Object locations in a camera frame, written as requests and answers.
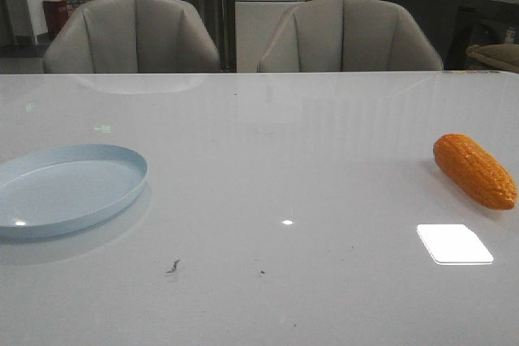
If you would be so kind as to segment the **orange plastic corn cob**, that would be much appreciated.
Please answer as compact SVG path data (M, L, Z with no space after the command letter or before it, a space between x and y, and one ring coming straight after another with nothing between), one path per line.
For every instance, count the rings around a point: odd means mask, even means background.
M503 165L471 137L446 134L433 146L437 166L476 203L506 211L517 204L517 185Z

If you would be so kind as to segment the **light blue round plate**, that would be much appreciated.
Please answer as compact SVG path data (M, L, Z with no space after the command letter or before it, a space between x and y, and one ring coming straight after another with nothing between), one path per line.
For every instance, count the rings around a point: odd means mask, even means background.
M1 235L56 237L103 223L141 194L148 163L126 147L79 144L1 165Z

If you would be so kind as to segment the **right grey upholstered chair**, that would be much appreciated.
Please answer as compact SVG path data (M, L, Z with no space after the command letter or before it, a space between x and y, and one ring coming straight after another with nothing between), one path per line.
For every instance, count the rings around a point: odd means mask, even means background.
M443 63L414 17L380 0L313 0L286 10L261 73L438 71Z

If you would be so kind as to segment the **grey upholstered chair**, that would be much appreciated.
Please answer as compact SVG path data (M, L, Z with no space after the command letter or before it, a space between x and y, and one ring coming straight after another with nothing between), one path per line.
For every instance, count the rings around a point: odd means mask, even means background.
M313 0L286 10L261 73L438 71L443 63L414 17L380 0Z
M95 0L80 6L43 57L46 74L214 73L217 47L182 0Z

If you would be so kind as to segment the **left grey upholstered chair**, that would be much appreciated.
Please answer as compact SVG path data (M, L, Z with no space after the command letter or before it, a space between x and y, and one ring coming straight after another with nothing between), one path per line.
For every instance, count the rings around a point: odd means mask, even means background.
M43 57L46 74L214 73L217 47L182 0L95 0L80 6Z

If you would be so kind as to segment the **red bin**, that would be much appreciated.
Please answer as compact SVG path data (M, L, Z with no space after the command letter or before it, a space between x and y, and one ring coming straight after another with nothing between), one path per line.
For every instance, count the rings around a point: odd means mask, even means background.
M69 18L67 4L64 0L44 0L43 8L49 38L54 39Z

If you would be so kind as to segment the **tan cushion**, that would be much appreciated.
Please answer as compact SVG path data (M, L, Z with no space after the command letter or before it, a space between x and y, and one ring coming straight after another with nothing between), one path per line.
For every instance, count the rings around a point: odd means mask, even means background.
M518 44L471 45L465 51L474 65L518 72Z

